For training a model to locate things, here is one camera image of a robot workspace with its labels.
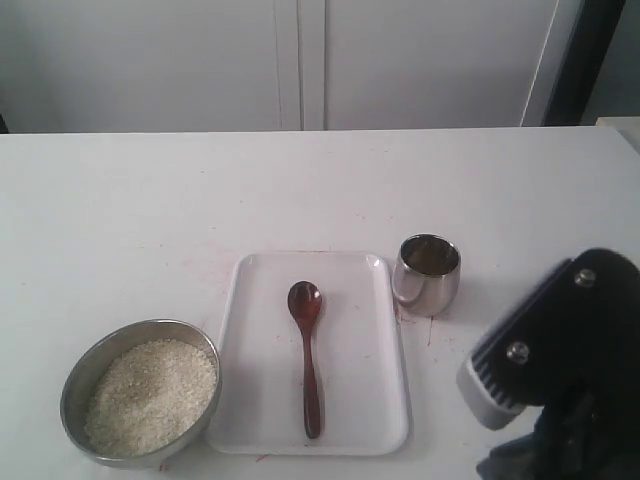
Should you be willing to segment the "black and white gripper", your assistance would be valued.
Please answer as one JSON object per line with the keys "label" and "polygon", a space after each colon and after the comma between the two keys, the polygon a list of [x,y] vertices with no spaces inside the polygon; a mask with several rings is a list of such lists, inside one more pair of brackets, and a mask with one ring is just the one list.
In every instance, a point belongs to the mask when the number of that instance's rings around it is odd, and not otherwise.
{"label": "black and white gripper", "polygon": [[485,428],[526,408],[533,431],[493,448],[481,479],[639,475],[639,271],[589,249],[562,261],[470,351],[459,391]]}

